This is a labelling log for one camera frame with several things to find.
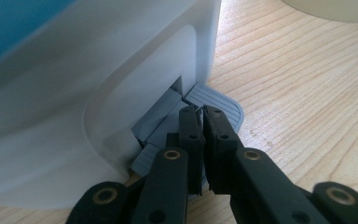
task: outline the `metal pin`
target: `metal pin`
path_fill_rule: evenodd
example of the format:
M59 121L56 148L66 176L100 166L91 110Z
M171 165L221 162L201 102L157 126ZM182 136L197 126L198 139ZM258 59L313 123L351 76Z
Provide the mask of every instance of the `metal pin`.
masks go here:
M180 158L180 152L178 152L176 150L168 150L168 151L164 152L164 158L167 160L174 161L174 160Z
M92 200L97 204L111 203L117 197L117 190L114 188L100 189L94 194Z
M344 189L330 187L326 190L327 196L333 201L345 205L353 205L356 199Z
M261 158L260 154L255 151L245 151L243 157L252 161L257 161Z

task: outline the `light wooden surface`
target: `light wooden surface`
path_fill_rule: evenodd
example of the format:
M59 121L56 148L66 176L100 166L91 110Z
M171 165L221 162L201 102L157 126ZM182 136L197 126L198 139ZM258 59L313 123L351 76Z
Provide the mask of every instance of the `light wooden surface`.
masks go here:
M223 0L209 85L237 100L240 137L312 190L358 191L358 24L327 21L280 0ZM235 223L227 196L189 202L187 223ZM64 223L69 210L0 207L0 223Z

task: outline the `white plastic container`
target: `white plastic container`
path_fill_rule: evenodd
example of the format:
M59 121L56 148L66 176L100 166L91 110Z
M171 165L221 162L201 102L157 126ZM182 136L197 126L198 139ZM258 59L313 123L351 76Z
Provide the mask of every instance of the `white plastic container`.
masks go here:
M125 182L131 127L212 67L220 1L75 1L0 57L0 205L61 208Z

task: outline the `white cylindrical object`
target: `white cylindrical object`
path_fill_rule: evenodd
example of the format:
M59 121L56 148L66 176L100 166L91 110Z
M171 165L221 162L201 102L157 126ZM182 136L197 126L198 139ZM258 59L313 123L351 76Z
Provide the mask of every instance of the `white cylindrical object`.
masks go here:
M333 21L358 22L358 0L283 0L312 16Z

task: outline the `gray plastic part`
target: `gray plastic part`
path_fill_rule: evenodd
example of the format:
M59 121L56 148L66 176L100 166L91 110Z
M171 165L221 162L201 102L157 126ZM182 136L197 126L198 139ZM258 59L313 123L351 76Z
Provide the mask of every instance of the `gray plastic part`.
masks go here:
M168 97L164 94L161 101L167 100ZM234 100L226 97L222 93L211 89L208 86L197 84L193 87L190 93L186 96L186 101L202 107L204 105L212 105L223 110L230 122L232 128L237 133L242 125L244 114L241 106ZM161 104L160 101L152 107L154 111L158 111L161 106L161 113L167 107ZM142 150L141 154L132 163L131 169L138 175L145 176L149 173L153 160L159 150L165 148L167 133L179 132L179 110L187 104L180 101L170 114L161 122L158 128L147 139L147 145Z
M135 137L145 144L146 139L157 129L180 100L182 100L181 94L168 89L132 128Z
M131 165L131 169L140 176L148 175L153 160L161 148L148 144Z
M240 130L244 118L242 107L231 98L226 97L224 94L206 85L197 84L185 97L185 99L199 107L211 105L220 108L223 112L225 112L235 133Z
M147 139L147 143L153 144L159 148L165 148L167 133L179 132L179 110L186 106L188 106L188 104L180 101L152 133L152 135L150 135Z

